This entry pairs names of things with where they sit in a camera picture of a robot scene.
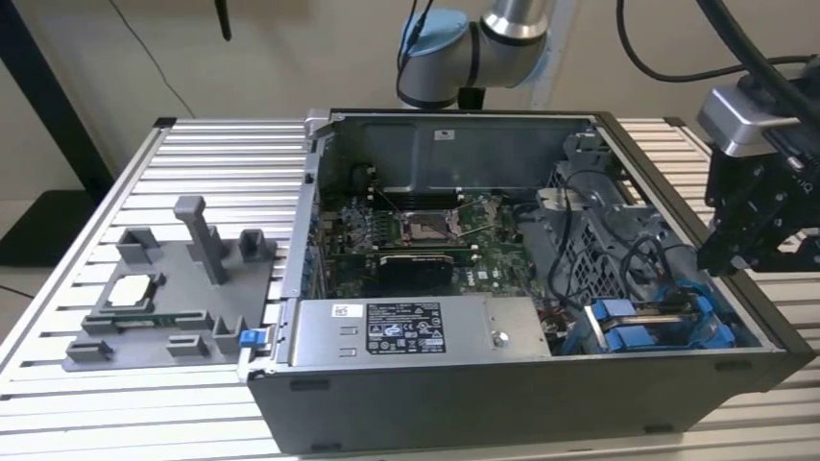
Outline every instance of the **motherboard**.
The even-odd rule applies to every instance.
[[[322,214],[330,298],[486,294],[542,302],[516,225],[535,202],[519,203],[500,191],[372,192]]]

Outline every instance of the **wall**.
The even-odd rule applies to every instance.
[[[615,0],[575,1],[566,54],[548,93],[550,109],[606,109],[618,116],[678,115],[694,122],[708,90],[738,75],[695,84],[646,77],[615,32]],[[816,0],[735,0],[727,5],[767,56],[820,52]],[[630,38],[643,60],[664,73],[692,73],[738,63],[695,1],[627,0]]]
[[[395,60],[410,0],[116,0],[199,117],[300,117],[308,108],[398,107]],[[442,0],[478,17],[488,1]],[[187,116],[108,0],[18,0],[102,151],[118,167],[159,116]],[[488,107],[527,108],[527,90]]]
[[[0,201],[31,200],[80,181],[0,61]]]

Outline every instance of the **blue tab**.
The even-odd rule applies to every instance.
[[[268,341],[268,333],[260,329],[247,329],[240,334],[240,347],[242,348],[262,348]]]
[[[610,346],[610,350],[604,352],[624,352],[627,348],[624,347],[624,342],[620,340],[620,336],[615,331],[610,331],[604,334],[604,338],[607,339],[607,345]]]
[[[636,315],[636,308],[630,300],[602,300],[611,317]]]
[[[592,304],[592,313],[595,314],[596,320],[604,320],[610,314],[607,313],[607,306],[604,305],[604,301],[598,300],[595,304]]]
[[[711,314],[712,311],[715,310],[712,307],[712,303],[708,301],[708,299],[704,296],[698,297],[698,308],[700,309],[704,315]]]
[[[614,328],[612,331],[607,334],[610,348],[614,352],[618,352],[619,349],[615,348],[615,345],[612,344],[612,336],[618,337],[618,341],[615,341],[615,343],[622,345],[624,351],[651,348],[656,345],[655,339],[652,338],[650,331],[646,329],[646,327],[640,325]]]

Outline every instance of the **black cable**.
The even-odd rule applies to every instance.
[[[163,68],[160,67],[159,62],[156,61],[156,58],[154,57],[154,54],[151,53],[151,50],[148,50],[148,46],[146,45],[146,42],[140,38],[140,35],[134,30],[134,27],[131,27],[131,24],[128,23],[128,19],[126,19],[126,15],[123,14],[123,11],[119,9],[119,6],[116,5],[115,0],[108,0],[108,3],[112,4],[112,8],[115,8],[116,14],[119,15],[119,18],[122,19],[123,24],[126,25],[126,28],[131,32],[131,35],[140,42],[140,45],[143,46],[143,49],[146,50],[146,53],[148,54],[148,58],[151,59],[151,62],[154,62],[154,66],[156,67],[156,71],[159,72],[159,75],[163,78],[163,83],[166,84],[168,89],[171,89],[171,92],[175,93],[175,96],[180,100],[182,105],[184,106],[186,110],[188,111],[188,114],[191,115],[191,117],[196,118],[196,115],[194,114],[194,110],[191,110],[191,106],[188,105],[188,103],[184,102],[184,99],[182,99],[182,96],[178,93],[178,91],[175,90],[174,86],[171,85],[171,82],[168,82],[168,78],[166,77],[166,72],[163,72]]]
[[[412,15],[415,14],[415,9],[419,6],[419,0],[412,0],[412,7],[410,7],[410,16],[408,22],[406,22],[406,29],[402,31],[402,43],[399,43],[399,53],[396,53],[396,69],[402,68],[402,51],[406,49],[406,40],[408,39],[408,30],[411,29],[411,21]]]
[[[12,288],[12,287],[10,287],[10,286],[0,285],[0,290],[6,290],[6,291],[8,291],[10,293],[15,293],[16,295],[20,295],[23,298],[28,298],[30,300],[34,300],[34,299],[35,299],[34,295],[30,295],[28,293],[26,293],[26,292],[20,291],[20,290],[16,290],[16,289],[14,289],[14,288]]]
[[[567,188],[564,188],[564,207],[564,232],[562,234],[562,241],[559,243],[559,252],[555,256],[555,259],[552,259],[550,271],[547,272],[547,288],[550,288],[550,292],[552,293],[552,296],[555,296],[555,298],[559,300],[559,303],[563,306],[575,310],[574,315],[578,317],[580,316],[582,305],[570,298],[567,298],[567,296],[555,288],[555,274],[558,273],[562,259],[564,259],[564,254],[567,253],[567,247],[570,246],[570,234],[574,228],[574,208],[570,202],[570,197],[567,195]]]
[[[720,0],[698,0],[698,4],[727,48],[730,48],[764,90],[775,101],[783,103],[786,108],[792,111],[808,130],[815,134],[820,133],[820,111],[806,100],[786,77],[771,66],[771,63],[767,62],[767,58],[750,40],[724,3]]]
[[[512,212],[511,212],[512,221],[515,221],[516,223],[538,223],[539,219],[524,219],[522,218],[522,214],[532,213],[540,207],[542,206],[538,203],[520,204],[520,205],[512,206]]]
[[[624,2],[626,0],[618,0],[615,4],[615,23],[618,27],[618,37],[620,39],[620,44],[622,44],[622,47],[624,48],[624,52],[627,53],[627,56],[630,57],[630,61],[632,62],[635,67],[640,70],[640,72],[643,72],[643,74],[647,77],[658,80],[659,82],[666,82],[670,84],[686,84],[691,82],[699,82],[702,80],[714,79],[715,77],[723,77],[724,75],[732,75],[738,72],[743,72],[747,70],[748,66],[744,67],[743,65],[746,64],[746,62],[743,62],[743,59],[739,59],[740,62],[743,62],[743,64],[732,65],[730,67],[723,67],[715,70],[707,70],[706,72],[698,72],[695,74],[670,75],[670,74],[662,74],[660,72],[656,72],[640,60],[639,54],[636,53],[636,50],[632,47],[632,42],[630,41],[630,37],[627,35],[627,25],[624,21]],[[771,58],[767,60],[766,58],[763,58],[763,55],[762,55],[762,59],[764,61],[768,61],[770,65],[807,63],[812,60],[812,58],[814,58],[812,56],[799,55],[799,56],[779,56],[776,58]]]
[[[647,235],[647,236],[642,237],[639,240],[636,240],[636,242],[632,244],[632,247],[630,248],[630,251],[627,252],[627,254],[624,255],[624,258],[620,261],[620,270],[618,271],[618,275],[619,275],[619,277],[622,279],[622,282],[624,283],[624,288],[627,289],[630,294],[634,295],[642,301],[646,301],[646,299],[639,294],[639,291],[636,290],[635,286],[630,282],[630,278],[627,277],[627,273],[630,272],[630,266],[632,264],[632,258],[640,253],[640,246],[644,243],[651,243],[655,246],[655,254],[658,255],[658,258],[662,261],[662,267],[663,267],[663,270],[664,270],[664,277],[668,279],[668,281],[672,282],[672,285],[674,285],[672,266],[670,264],[670,260],[667,259],[667,254],[664,253],[664,247],[662,245],[662,242],[659,242],[655,237]]]
[[[570,180],[571,180],[571,179],[572,179],[576,175],[579,175],[580,173],[592,173],[592,174],[600,175],[600,176],[603,176],[604,178],[607,178],[607,179],[608,179],[612,183],[615,183],[615,181],[616,181],[616,179],[615,179],[615,178],[614,178],[610,174],[607,174],[606,172],[603,172],[603,171],[600,171],[600,170],[582,169],[582,170],[575,171],[575,172],[570,175],[570,177],[568,177],[568,178],[567,178],[567,180],[566,180],[566,183],[570,183]],[[575,191],[579,195],[584,195],[584,194],[580,192],[580,190],[575,189],[574,187],[571,187],[571,186],[566,186],[566,187],[567,187],[570,190],[574,190],[574,191]],[[628,239],[627,239],[623,235],[620,235],[620,234],[615,231],[615,229],[612,228],[612,226],[610,225],[610,222],[608,222],[608,220],[607,220],[607,214],[606,214],[606,213],[602,215],[602,227],[604,228],[604,231],[607,231],[607,233],[612,236],[612,238],[615,239],[615,241],[616,241],[618,243],[620,243],[620,244],[622,244],[626,248],[630,248],[630,246],[632,245],[632,243],[630,242],[630,240],[628,240]],[[643,253],[639,253],[636,256],[638,256],[638,258],[640,259],[640,261],[642,261],[644,264],[650,264],[650,260],[648,260],[647,256],[646,256]]]
[[[692,245],[690,245],[688,243],[676,243],[674,245],[670,245],[668,247],[664,248],[664,253],[668,253],[670,250],[674,250],[676,248],[687,248],[690,249],[695,254],[698,254],[698,248],[695,248]]]
[[[424,23],[427,22],[427,14],[430,13],[432,6],[434,6],[434,0],[427,0],[427,6],[424,7],[424,11],[422,12],[422,15],[419,16],[419,20],[415,21],[415,24],[412,25],[412,32],[410,32],[407,45],[403,42],[406,52],[404,52],[404,55],[402,56],[402,59],[399,62],[399,72],[396,73],[396,95],[402,94],[399,90],[399,82],[402,81],[402,76],[406,73],[406,68],[408,67],[408,62],[411,61],[411,49],[415,46],[416,42],[419,41],[419,37],[422,36],[422,31],[424,30]],[[412,13],[410,14],[408,24],[411,24],[411,21],[412,21]]]
[[[578,262],[580,261],[580,256],[582,256],[584,253],[587,253],[587,252],[590,252],[590,248],[584,248],[584,249],[583,249],[583,250],[580,250],[579,252],[575,252],[575,255],[574,255],[574,256],[575,256],[575,259],[574,259],[574,262],[572,262],[572,263],[571,263],[571,265],[570,265],[570,270],[567,271],[567,274],[568,274],[568,276],[567,276],[567,289],[564,290],[564,296],[566,296],[567,298],[570,298],[570,297],[571,297],[571,291],[570,291],[570,290],[572,290],[572,289],[574,289],[574,272],[575,272],[575,267],[578,267]],[[583,287],[582,287],[582,288],[578,290],[578,293],[574,293],[574,295],[579,295],[580,293],[583,293],[584,289],[586,289],[586,288],[583,288]]]

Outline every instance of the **gray robot arm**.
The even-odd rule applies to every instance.
[[[431,10],[400,65],[402,101],[415,108],[443,109],[455,104],[463,87],[524,82],[544,56],[546,10],[546,0],[496,0],[471,23],[460,12]]]

